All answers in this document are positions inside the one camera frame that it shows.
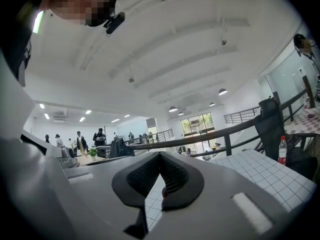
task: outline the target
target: desk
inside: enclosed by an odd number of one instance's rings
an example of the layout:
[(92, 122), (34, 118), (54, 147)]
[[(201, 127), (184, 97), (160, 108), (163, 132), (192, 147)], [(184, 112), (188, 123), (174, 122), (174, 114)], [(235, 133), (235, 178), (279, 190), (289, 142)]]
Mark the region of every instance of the desk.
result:
[(78, 156), (77, 160), (78, 160), (79, 166), (86, 166), (86, 165), (91, 164), (95, 161), (106, 160), (106, 158), (99, 157), (96, 155), (95, 160), (93, 160), (91, 155), (87, 155), (87, 156), (83, 155), (83, 156)]
[[(314, 114), (314, 118), (308, 119), (308, 114)], [(286, 134), (317, 134), (320, 135), (320, 108), (311, 108), (294, 116), (291, 124), (285, 125)]]
[(252, 149), (207, 163), (237, 171), (273, 195), (288, 212), (307, 202), (317, 188), (311, 180)]

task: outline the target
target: security camera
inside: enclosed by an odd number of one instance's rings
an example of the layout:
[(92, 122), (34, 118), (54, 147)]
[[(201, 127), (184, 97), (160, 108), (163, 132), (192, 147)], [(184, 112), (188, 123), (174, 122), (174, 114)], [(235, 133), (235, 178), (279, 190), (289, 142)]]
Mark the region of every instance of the security camera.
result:
[(116, 16), (110, 16), (110, 19), (103, 25), (106, 28), (105, 32), (111, 35), (126, 19), (126, 14), (120, 12)]

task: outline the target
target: bottle label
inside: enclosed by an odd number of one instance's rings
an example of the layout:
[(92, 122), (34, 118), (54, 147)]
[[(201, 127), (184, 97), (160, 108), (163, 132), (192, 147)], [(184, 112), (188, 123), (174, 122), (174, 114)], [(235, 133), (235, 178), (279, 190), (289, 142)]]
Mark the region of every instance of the bottle label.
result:
[(279, 157), (278, 162), (282, 165), (286, 165), (287, 157)]

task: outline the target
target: grid-patterned surface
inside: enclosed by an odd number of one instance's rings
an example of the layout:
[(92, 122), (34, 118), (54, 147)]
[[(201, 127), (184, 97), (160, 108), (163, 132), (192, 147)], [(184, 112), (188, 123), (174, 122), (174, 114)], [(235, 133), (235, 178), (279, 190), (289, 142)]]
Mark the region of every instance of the grid-patterned surface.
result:
[(319, 134), (320, 135), (320, 108), (311, 108), (294, 116), (290, 125), (284, 126), (287, 134)]
[[(302, 202), (307, 202), (317, 187), (306, 177), (251, 149), (205, 163), (214, 163), (237, 171), (273, 195), (288, 212)], [(164, 186), (165, 182), (159, 176), (145, 199), (146, 222), (149, 231), (152, 231), (162, 216), (161, 203)]]

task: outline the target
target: black backpack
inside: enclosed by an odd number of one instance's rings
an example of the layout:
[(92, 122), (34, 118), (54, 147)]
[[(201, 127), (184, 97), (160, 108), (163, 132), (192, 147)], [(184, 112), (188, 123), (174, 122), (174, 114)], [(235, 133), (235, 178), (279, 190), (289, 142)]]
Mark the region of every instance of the black backpack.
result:
[(119, 158), (119, 157), (126, 157), (126, 156), (134, 157), (135, 153), (133, 150), (128, 148), (123, 138), (116, 138), (111, 143), (109, 158), (111, 159), (111, 158)]

